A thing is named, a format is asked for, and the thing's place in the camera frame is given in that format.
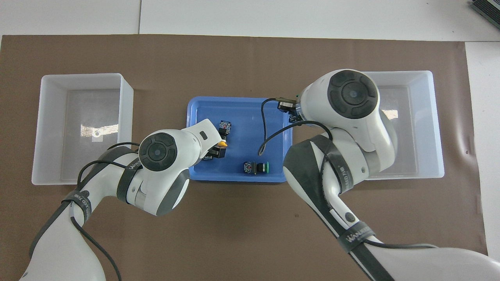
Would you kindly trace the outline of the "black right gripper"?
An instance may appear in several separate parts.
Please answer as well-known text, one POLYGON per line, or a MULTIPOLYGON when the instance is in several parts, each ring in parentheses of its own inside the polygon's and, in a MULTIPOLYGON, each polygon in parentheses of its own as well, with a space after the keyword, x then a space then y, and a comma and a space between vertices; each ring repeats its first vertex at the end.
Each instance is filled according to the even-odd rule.
POLYGON ((277 109, 281 112, 289 114, 289 123, 298 123, 303 121, 303 118, 296 111, 296 100, 277 98, 277 102, 277 109))

